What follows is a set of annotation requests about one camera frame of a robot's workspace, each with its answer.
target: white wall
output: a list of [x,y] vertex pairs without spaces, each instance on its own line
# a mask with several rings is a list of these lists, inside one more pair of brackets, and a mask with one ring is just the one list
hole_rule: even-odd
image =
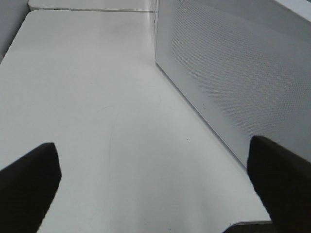
[[0,62],[29,12],[28,0],[0,0]]

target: white desk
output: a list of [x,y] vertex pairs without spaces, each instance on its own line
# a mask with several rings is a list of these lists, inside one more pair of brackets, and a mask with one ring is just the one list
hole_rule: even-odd
[[30,10],[60,9],[84,11],[148,12],[150,0],[29,0]]
[[155,65],[149,14],[33,11],[0,65],[0,169],[43,142],[59,153],[39,232],[220,233],[269,219]]

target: white metal enclosure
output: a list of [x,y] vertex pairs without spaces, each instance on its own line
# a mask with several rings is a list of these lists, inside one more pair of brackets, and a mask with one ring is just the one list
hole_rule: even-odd
[[311,161],[311,3],[279,2],[160,0],[157,63],[244,164],[253,135]]

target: white table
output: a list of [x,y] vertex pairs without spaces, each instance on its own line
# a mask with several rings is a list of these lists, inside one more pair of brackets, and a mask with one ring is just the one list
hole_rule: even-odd
[[39,232],[220,233],[269,219],[156,66],[149,14],[33,11],[0,65],[0,169],[43,142],[59,153]]
[[149,12],[154,0],[29,0],[30,10],[59,9],[84,11]]

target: perforated metal box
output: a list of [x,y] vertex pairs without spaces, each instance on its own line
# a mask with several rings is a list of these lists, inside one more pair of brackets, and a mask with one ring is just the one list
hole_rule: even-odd
[[156,61],[245,165],[253,135],[311,161],[308,20],[274,0],[160,0]]

